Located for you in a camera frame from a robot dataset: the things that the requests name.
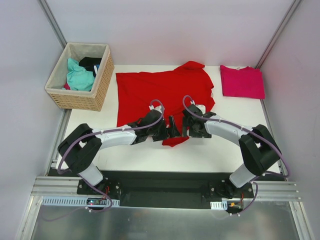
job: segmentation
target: white vent strip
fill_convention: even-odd
[[[212,210],[227,210],[227,201],[211,201],[210,206]]]
[[[72,206],[72,207],[108,207],[110,201],[102,200],[100,205],[88,205],[87,197],[71,197],[71,196],[45,196],[42,200],[42,205],[45,206]],[[112,200],[113,207],[120,207],[120,200]]]

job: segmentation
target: blue cloth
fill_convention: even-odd
[[[68,58],[67,68],[69,73],[66,75],[66,82],[74,91],[91,91],[95,81],[92,71],[87,71],[84,67],[79,66],[79,62]]]

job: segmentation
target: teal cloth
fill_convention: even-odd
[[[66,82],[71,90],[91,91],[95,81],[92,71],[87,71],[84,67],[79,66],[79,62],[72,58],[68,58],[67,68],[69,73],[66,75]]]

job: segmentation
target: basket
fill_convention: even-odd
[[[79,62],[84,57],[102,58],[91,91],[62,89],[67,81],[68,58]],[[45,90],[61,109],[101,111],[114,68],[108,45],[68,42],[45,85]]]

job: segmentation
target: gray wall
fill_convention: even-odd
[[[255,66],[292,0],[47,2],[67,42],[108,43],[115,64]]]
[[[302,2],[262,67],[270,123],[320,236],[320,1]]]
[[[0,1],[0,239],[14,239],[62,111],[44,90],[62,52],[36,0]]]

